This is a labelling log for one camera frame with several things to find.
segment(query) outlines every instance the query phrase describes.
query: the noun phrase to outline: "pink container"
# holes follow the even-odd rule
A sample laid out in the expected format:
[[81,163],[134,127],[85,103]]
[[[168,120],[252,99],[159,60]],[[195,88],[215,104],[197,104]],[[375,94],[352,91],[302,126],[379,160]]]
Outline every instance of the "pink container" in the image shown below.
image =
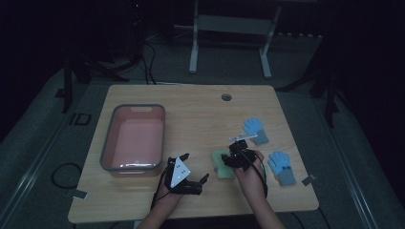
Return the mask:
[[159,104],[120,105],[114,109],[100,158],[117,177],[160,173],[165,110]]

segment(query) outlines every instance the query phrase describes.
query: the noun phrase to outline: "green sponge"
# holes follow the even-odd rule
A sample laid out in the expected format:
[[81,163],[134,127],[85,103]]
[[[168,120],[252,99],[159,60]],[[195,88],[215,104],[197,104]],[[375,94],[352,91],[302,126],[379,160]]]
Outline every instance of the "green sponge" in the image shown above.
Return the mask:
[[230,156],[229,150],[216,150],[213,151],[211,154],[212,163],[214,164],[214,170],[215,172],[217,172],[217,178],[233,179],[235,177],[235,174],[233,173],[231,168],[224,164],[221,155]]

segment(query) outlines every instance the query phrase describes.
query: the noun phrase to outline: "white metal frame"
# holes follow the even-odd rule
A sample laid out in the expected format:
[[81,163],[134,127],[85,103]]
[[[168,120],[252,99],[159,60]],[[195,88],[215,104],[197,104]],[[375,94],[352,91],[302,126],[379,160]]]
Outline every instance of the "white metal frame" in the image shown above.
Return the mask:
[[277,7],[272,20],[251,19],[239,17],[225,17],[199,14],[199,0],[194,1],[194,26],[193,26],[193,47],[190,57],[190,73],[197,72],[197,61],[199,55],[198,33],[199,31],[225,31],[249,34],[266,35],[266,43],[259,49],[262,68],[265,78],[271,78],[271,71],[268,64],[267,52],[276,28],[281,7]]

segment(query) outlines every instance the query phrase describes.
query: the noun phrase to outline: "table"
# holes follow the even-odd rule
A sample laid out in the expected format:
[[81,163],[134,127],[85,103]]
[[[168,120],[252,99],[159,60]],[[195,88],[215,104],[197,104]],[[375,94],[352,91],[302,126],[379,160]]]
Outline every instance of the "table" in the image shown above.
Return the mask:
[[[222,100],[229,94],[230,101]],[[143,219],[149,212],[160,176],[116,178],[104,171],[99,158],[113,109],[120,104],[158,103],[166,110],[163,162],[189,153],[189,180],[210,173],[200,196],[184,196],[171,219],[251,214],[236,179],[217,179],[211,153],[225,150],[230,136],[243,132],[250,117],[260,118],[270,142],[249,149],[265,156],[275,150],[290,155],[297,184],[281,187],[270,172],[267,200],[276,212],[315,210],[319,203],[292,137],[277,95],[270,86],[114,85],[107,93],[77,190],[87,198],[73,200],[73,223]]]

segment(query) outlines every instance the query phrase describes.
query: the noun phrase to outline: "floor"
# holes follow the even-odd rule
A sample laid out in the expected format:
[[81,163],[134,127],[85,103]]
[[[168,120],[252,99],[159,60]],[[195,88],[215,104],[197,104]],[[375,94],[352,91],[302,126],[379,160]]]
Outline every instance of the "floor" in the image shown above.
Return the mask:
[[[188,72],[190,30],[176,30],[166,42],[158,34],[147,38],[143,54],[153,60],[159,84],[251,84],[279,88],[300,78],[321,37],[279,34],[272,40],[268,59],[273,77],[264,79],[254,38],[241,44],[218,42],[217,33],[202,34],[198,70]],[[145,84],[144,66],[119,73],[132,84]],[[80,173],[59,166],[81,168],[90,147],[97,117],[108,87],[117,82],[94,73],[88,85],[74,83],[74,103],[63,114],[63,71],[54,75],[0,145],[2,182],[0,228],[133,228],[133,221],[72,224],[67,219],[72,191]],[[339,113],[334,128],[323,117],[325,97],[309,96],[313,82],[287,93],[277,93],[320,202],[316,211],[279,213],[287,228],[405,228],[405,212],[379,168],[373,149],[355,117],[335,99]],[[89,125],[75,125],[74,114],[92,116]],[[55,186],[62,183],[65,188]],[[252,216],[168,220],[162,228],[254,228]]]

